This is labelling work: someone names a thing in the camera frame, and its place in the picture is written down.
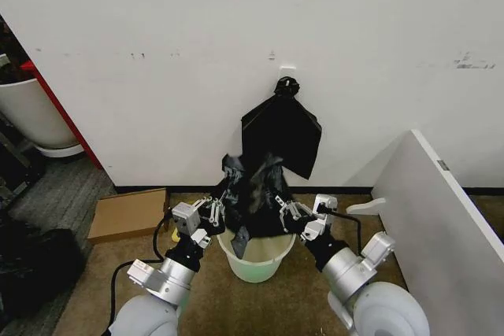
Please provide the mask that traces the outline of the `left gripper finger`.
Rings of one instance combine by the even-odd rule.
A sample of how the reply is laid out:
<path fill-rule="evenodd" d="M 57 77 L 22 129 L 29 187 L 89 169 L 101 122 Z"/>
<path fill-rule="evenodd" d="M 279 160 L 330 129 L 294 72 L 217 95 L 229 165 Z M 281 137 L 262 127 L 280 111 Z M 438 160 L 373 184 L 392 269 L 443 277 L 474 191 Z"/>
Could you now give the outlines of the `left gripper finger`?
<path fill-rule="evenodd" d="M 202 206 L 210 205 L 212 200 L 217 200 L 220 203 L 220 210 L 225 210 L 224 198 L 228 189 L 228 179 L 222 179 L 216 186 L 214 186 L 210 193 L 203 198 L 198 199 L 191 205 L 192 208 L 198 209 Z"/>
<path fill-rule="evenodd" d="M 210 222 L 216 226 L 237 228 L 237 197 L 230 189 L 214 191 L 211 195 Z"/>

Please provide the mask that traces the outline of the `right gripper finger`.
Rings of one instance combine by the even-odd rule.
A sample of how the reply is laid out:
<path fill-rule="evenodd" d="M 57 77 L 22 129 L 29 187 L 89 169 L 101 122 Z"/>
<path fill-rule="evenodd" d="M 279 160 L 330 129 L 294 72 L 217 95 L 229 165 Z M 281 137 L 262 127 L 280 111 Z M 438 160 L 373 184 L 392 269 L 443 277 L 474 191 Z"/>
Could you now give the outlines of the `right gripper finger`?
<path fill-rule="evenodd" d="M 295 207 L 293 202 L 285 202 L 280 206 L 280 223 L 284 232 L 295 230 Z"/>
<path fill-rule="evenodd" d="M 290 192 L 279 192 L 275 190 L 271 193 L 271 199 L 275 214 L 279 218 L 284 216 L 289 216 L 292 219 L 314 218 L 312 209 L 296 201 Z"/>

